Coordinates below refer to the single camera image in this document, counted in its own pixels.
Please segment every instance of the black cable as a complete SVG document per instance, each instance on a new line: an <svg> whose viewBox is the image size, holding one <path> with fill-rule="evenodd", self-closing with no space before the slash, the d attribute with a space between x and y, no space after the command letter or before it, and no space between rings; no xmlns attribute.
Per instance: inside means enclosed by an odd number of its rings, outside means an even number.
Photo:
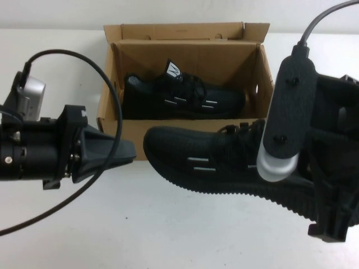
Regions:
<svg viewBox="0 0 359 269"><path fill-rule="evenodd" d="M3 114L3 115L13 118L17 122L19 122L21 126L24 123L24 121L22 120L22 116L18 112L15 112L9 108L6 108L3 105L0 105L0 114Z"/></svg>
<svg viewBox="0 0 359 269"><path fill-rule="evenodd" d="M307 46L307 39L309 37L309 35L312 33L314 27L325 17L327 17L327 15L333 13L334 11L337 10L341 10L342 8L345 7L349 7L352 6L354 4L359 4L359 0L351 0L348 2L344 2L341 4L338 4L334 7L328 8L326 11L322 12L321 14L319 14L314 20L312 20L312 22L309 24L309 26L307 27L307 29L304 31L301 40L298 42L298 45L303 45L303 46Z"/></svg>
<svg viewBox="0 0 359 269"><path fill-rule="evenodd" d="M108 88L110 90L110 93L111 93L111 95L113 97L114 104L115 104L115 111L116 111L116 114L118 115L116 135L114 137L114 142L113 142L112 148L111 148L111 150L110 150L110 152L109 152L109 154L107 156L107 159L103 163L103 165L97 170L97 172L93 175L93 177L85 185L83 185L77 192L75 192L73 195L71 195L66 200L62 201L58 205L54 206L50 210L42 213L41 215L39 215L37 217L34 217L33 219L30 219L30 220L25 221L23 223L17 224L17 225L15 225L13 227L1 230L0 231L0 236L6 235L6 234L9 234L9 233L13 233L14 231L18 231L20 229L23 229L25 227L28 227L28 226L38 222L40 220L43 220L44 218L54 214L55 212L59 211L63 207L67 206L69 203L71 203L73 200L75 200L78 196L80 196L82 193L84 193L92 184L95 183L95 181L101 176L103 171L105 171L107 169L107 167L111 163L112 158L114 157L114 154L116 152L117 146L119 144L119 139L121 138L122 112L121 112L121 105L119 103L119 100L118 100L118 97L117 97L117 94L116 94L116 90L114 89L113 85L111 84L110 79L101 70L101 68L96 63L94 63L91 59L87 58L86 56L83 56L83 55L81 55L79 53L76 53L76 52L72 52L70 50L63 50L63 49L51 49L51 50L45 50L43 52L37 53L34 56L32 56L25 63L25 67L24 67L24 71L23 71L23 75L24 75L25 79L22 78L22 83L24 83L24 81L26 82L26 79L29 76L30 69L31 69L31 63L34 60L36 60L37 58L39 58L39 57L41 57L43 55L47 55L47 54L66 54L66 55L76 57L78 59L81 59L81 60L85 61L89 65L91 65L97 71L97 73L100 74L100 76L103 78L103 80L105 81L105 83L107 84L107 86L108 86Z"/></svg>

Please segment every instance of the table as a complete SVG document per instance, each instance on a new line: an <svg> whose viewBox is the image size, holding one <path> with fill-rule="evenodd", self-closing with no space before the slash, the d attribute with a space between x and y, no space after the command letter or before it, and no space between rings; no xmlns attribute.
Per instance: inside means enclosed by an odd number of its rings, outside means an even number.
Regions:
<svg viewBox="0 0 359 269"><path fill-rule="evenodd" d="M104 67L102 31L0 30L0 101L34 53L71 49ZM273 77L298 34L267 35ZM313 34L310 58L318 72L359 78L359 35ZM101 78L67 56L38 59L31 75L46 82L41 115L57 118L65 104L86 105L95 117ZM61 202L84 183L63 180L58 191L41 181L0 183L0 228L18 224ZM359 227L347 242L307 236L310 221L264 199L205 195L162 179L147 161L105 172L81 197L53 216L0 238L0 268L355 268Z"/></svg>

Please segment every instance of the black sneaker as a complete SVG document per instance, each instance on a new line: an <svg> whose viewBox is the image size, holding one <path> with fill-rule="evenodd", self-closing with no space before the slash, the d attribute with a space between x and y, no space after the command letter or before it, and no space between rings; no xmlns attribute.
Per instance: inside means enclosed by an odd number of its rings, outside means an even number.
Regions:
<svg viewBox="0 0 359 269"><path fill-rule="evenodd" d="M243 91L229 91L181 73L168 60L165 73L152 81L136 74L125 77L125 119L227 119L235 118L245 105Z"/></svg>
<svg viewBox="0 0 359 269"><path fill-rule="evenodd" d="M174 127L153 127L144 138L144 151L153 168L173 184L200 193L249 194L271 200L316 221L313 183L305 158L300 173L271 183L263 180L256 158L264 120L251 126L226 126L218 133ZM351 226L359 223L353 215Z"/></svg>

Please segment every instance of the white backdrop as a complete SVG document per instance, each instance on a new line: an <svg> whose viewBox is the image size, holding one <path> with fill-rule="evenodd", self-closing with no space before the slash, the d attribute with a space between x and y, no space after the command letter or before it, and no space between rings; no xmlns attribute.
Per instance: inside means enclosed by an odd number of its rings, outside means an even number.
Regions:
<svg viewBox="0 0 359 269"><path fill-rule="evenodd" d="M345 0L0 0L1 28L101 29L104 24L269 22L301 33L321 11ZM359 33L359 5L338 11L317 33Z"/></svg>

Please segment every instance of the white surface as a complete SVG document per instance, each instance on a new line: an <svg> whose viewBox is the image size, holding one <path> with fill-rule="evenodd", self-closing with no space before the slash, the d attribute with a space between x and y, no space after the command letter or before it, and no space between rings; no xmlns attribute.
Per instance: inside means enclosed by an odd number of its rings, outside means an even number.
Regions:
<svg viewBox="0 0 359 269"><path fill-rule="evenodd" d="M0 27L101 29L105 24L269 22L270 31L301 33L325 9L345 0L0 0ZM359 6L338 11L315 29L359 33Z"/></svg>
<svg viewBox="0 0 359 269"><path fill-rule="evenodd" d="M16 71L35 52L67 48L104 66L101 31L0 30L0 101ZM300 35L269 34L276 74ZM320 73L358 78L359 36L313 35L310 58ZM65 103L84 104L95 123L102 82L69 57L46 57L31 73L48 84L42 116ZM0 184L0 228L54 206L82 184L58 191L38 182ZM107 171L75 202L46 220L0 239L0 268L357 268L359 227L344 244L307 236L310 222L263 199L192 193L166 182L148 162Z"/></svg>

